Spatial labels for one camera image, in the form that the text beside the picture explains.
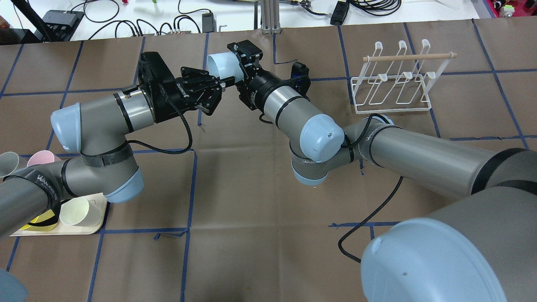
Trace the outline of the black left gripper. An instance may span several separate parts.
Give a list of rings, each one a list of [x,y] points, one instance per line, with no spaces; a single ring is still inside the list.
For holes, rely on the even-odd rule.
[[[213,115],[226,88],[235,85],[234,77],[219,79],[206,70],[183,66],[174,77],[157,52],[144,52],[138,60],[138,83],[145,93],[156,123],[201,109]]]

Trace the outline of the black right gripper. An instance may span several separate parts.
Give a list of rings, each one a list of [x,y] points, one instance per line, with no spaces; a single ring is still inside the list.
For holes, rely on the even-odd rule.
[[[277,86],[277,76],[270,71],[260,70],[263,52],[250,40],[232,42],[227,44],[227,48],[237,59],[243,78],[251,78],[236,83],[239,100],[250,110],[263,112],[267,96]]]

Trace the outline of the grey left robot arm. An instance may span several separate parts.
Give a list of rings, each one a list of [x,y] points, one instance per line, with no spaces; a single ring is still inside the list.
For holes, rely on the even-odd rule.
[[[1,183],[1,237],[10,236],[61,201],[102,193],[124,203],[144,189],[141,168],[127,134],[179,117],[195,109],[212,115],[225,88],[243,80],[231,53],[207,59],[208,70],[182,67],[174,77],[157,52],[141,53],[134,85],[94,101],[52,113],[59,143],[74,159],[38,164],[12,172]]]

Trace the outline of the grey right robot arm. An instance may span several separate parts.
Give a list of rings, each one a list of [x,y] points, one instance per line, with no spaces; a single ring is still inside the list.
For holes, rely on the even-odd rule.
[[[249,40],[228,44],[227,68],[240,100],[259,109],[290,139],[303,184],[360,156],[374,166],[458,199],[423,218],[402,221],[373,239],[361,257],[369,302],[535,302],[536,151],[499,152],[403,130],[371,114],[345,129],[305,97],[305,67],[287,81],[263,70]]]

